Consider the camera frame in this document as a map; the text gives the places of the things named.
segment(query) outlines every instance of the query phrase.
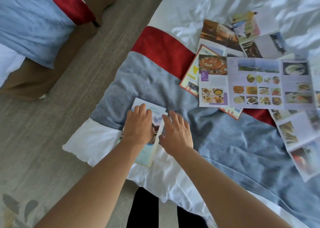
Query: bed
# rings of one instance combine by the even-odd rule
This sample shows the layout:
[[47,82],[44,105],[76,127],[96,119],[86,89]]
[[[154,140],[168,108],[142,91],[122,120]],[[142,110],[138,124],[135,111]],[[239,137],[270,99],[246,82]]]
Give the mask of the bed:
[[[117,144],[126,111],[139,97],[181,113],[190,122],[200,155],[291,226],[319,227],[320,178],[303,182],[269,113],[245,109],[235,121],[217,109],[200,109],[197,98],[178,86],[195,55],[205,18],[228,23],[228,15],[262,5],[272,8],[288,45],[307,51],[316,62],[318,0],[163,0],[90,118],[63,149],[96,165]],[[128,179],[215,226],[190,179],[161,146],[153,165],[134,164]]]
[[87,18],[89,19],[81,22],[74,18],[72,13],[68,14],[67,12],[75,25],[78,26],[71,27],[70,33],[65,35],[66,41],[58,45],[58,52],[57,55],[54,55],[52,67],[44,65],[43,61],[37,61],[38,57],[28,57],[25,53],[14,50],[17,48],[15,45],[8,44],[8,42],[1,44],[0,40],[0,92],[26,101],[37,100],[46,94],[71,63],[82,45],[97,33],[96,26],[102,22],[103,10],[114,1],[78,0],[76,11],[88,14]]

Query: gray carpet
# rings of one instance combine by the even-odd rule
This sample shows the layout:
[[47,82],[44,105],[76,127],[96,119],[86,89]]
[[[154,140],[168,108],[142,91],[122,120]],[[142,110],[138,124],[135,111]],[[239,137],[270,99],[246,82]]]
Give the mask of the gray carpet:
[[[62,145],[88,119],[161,1],[117,0],[111,5],[98,34],[47,98],[26,103],[0,96],[1,228],[33,227],[90,170]],[[126,226],[136,189],[126,181],[108,227]],[[174,210],[173,205],[160,209],[168,215]],[[170,227],[164,220],[159,223]]]

